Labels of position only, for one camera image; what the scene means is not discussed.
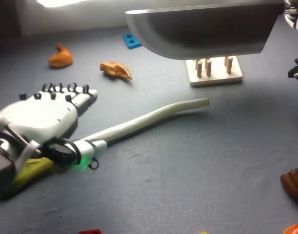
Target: orange pepper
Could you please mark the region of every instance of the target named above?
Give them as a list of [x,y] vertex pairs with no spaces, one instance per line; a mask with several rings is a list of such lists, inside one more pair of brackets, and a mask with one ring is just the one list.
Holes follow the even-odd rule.
[[288,227],[283,234],[298,234],[298,225]]

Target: gray table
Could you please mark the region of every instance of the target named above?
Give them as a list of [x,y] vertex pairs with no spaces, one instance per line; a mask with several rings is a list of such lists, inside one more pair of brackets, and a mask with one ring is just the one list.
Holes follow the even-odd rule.
[[[112,145],[97,171],[53,174],[0,201],[0,233],[280,234],[298,223],[298,206],[279,176],[298,167],[298,33],[279,17],[264,51],[239,56],[243,83],[192,88],[185,62],[144,47],[128,50],[127,28],[12,40],[0,48],[0,109],[45,82],[90,84],[98,101],[72,139],[173,102],[209,98]],[[62,42],[74,64],[50,70]],[[134,79],[110,80],[103,61],[125,64]]]

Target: yellow-green object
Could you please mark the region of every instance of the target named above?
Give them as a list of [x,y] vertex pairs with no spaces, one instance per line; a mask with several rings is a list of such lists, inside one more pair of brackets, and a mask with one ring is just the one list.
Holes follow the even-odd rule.
[[28,182],[43,174],[53,167],[54,163],[46,157],[28,159],[23,169],[16,175],[10,187],[4,192],[5,195],[14,195],[19,192]]

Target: blue block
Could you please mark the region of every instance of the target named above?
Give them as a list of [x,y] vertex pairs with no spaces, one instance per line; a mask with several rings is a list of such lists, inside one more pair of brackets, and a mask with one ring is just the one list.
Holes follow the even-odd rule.
[[123,36],[123,38],[124,38],[124,41],[129,49],[133,49],[133,48],[141,46],[139,41],[136,39],[136,37],[134,37],[134,35],[132,33],[125,34]]

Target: brown toy food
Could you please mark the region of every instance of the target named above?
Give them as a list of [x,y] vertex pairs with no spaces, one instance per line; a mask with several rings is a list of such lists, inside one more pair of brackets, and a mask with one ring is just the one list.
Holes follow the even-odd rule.
[[110,76],[133,79],[130,71],[126,68],[126,66],[118,62],[103,62],[100,64],[99,69]]
[[298,201],[298,169],[293,169],[289,173],[281,175],[280,180],[288,195]]
[[59,53],[54,53],[49,57],[48,62],[52,67],[63,68],[73,63],[73,56],[67,48],[63,47],[60,43],[57,44]]

